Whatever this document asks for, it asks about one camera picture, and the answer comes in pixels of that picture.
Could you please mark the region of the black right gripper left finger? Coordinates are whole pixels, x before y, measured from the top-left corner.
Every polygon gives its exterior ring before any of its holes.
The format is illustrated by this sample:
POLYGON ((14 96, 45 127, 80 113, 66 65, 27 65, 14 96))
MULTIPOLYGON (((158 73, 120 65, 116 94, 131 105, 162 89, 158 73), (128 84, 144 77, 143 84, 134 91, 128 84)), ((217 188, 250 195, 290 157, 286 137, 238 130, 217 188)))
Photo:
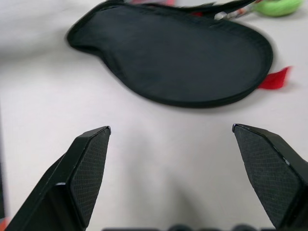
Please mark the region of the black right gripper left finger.
POLYGON ((84 132, 43 174, 8 231, 84 231, 101 188, 109 126, 84 132))

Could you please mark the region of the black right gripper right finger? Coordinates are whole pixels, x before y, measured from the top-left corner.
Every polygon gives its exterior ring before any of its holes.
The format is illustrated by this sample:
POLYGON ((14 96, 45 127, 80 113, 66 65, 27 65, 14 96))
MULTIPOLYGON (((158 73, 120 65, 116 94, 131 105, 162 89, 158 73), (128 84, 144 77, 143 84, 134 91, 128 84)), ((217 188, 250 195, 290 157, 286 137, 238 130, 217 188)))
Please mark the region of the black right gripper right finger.
POLYGON ((234 124, 248 179, 276 229, 308 228, 308 163, 281 136, 234 124))

